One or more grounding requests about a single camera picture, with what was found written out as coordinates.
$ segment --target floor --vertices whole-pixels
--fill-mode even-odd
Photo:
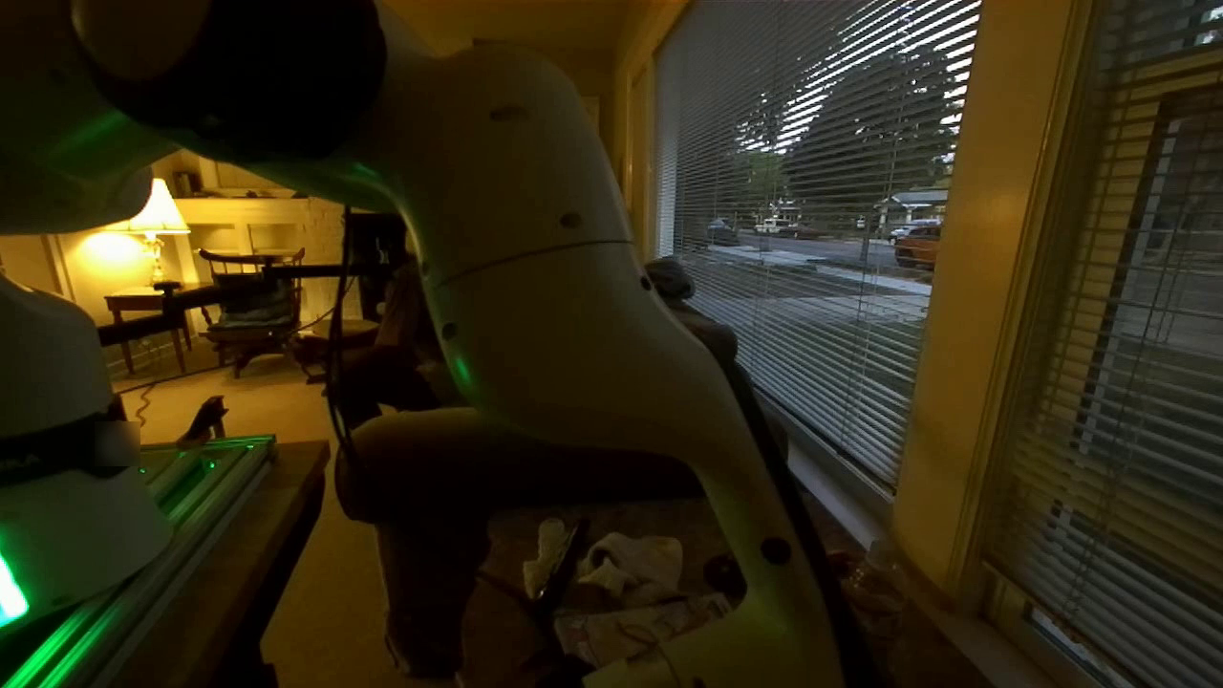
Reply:
[[[331,439],[330,412],[316,382],[305,382],[300,368],[288,356],[260,356],[239,379],[214,364],[205,347],[186,356],[186,373],[175,372],[168,347],[136,353],[136,373],[124,373],[110,359],[114,390],[124,400],[128,424],[140,444],[178,439],[195,410],[221,395],[226,396],[226,432],[275,432],[279,444],[291,439]],[[533,526],[555,511],[514,511],[493,523],[493,562],[486,564],[496,582],[521,576],[521,554],[533,551]],[[681,518],[663,511],[624,507],[614,523],[635,523],[643,532],[667,526],[682,537],[682,582],[699,576],[697,551],[714,554],[717,532],[704,505],[681,505]],[[826,544],[839,547],[826,517],[818,517]],[[914,609],[898,609],[890,592],[851,592],[849,595],[866,630],[866,644],[880,657],[884,685],[986,685]],[[282,604],[263,634],[263,657],[279,669],[282,688],[398,688],[400,677],[383,644],[383,569],[374,532],[349,518],[336,498],[326,498],[314,537],[300,551],[300,562],[282,592]],[[504,595],[476,592],[480,634],[476,644],[493,644],[496,634],[511,634],[511,623],[499,623]],[[468,688],[504,685],[496,672],[467,677]]]

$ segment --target window blind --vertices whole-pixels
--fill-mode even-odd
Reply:
[[[1133,685],[1223,685],[1223,0],[1104,0],[1097,173],[990,559]]]
[[[751,382],[890,490],[977,0],[697,0],[657,62],[661,226]]]

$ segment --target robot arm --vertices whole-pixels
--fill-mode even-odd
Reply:
[[[133,121],[288,188],[400,211],[476,412],[697,471],[747,595],[667,642],[663,665],[593,685],[849,677],[828,590],[717,364],[643,280],[600,136],[559,70],[493,47],[424,57],[368,0],[77,0],[74,21],[90,81]]]

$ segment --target venetian blind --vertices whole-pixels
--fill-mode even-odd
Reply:
[[[657,66],[661,226],[751,382],[890,490],[977,0],[697,0]]]
[[[1104,114],[990,554],[1139,685],[1223,685],[1223,0],[1102,0]]]

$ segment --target tree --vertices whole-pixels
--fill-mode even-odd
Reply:
[[[849,70],[786,149],[791,196],[820,220],[851,220],[893,191],[937,188],[951,154],[947,89],[947,57],[930,47]]]

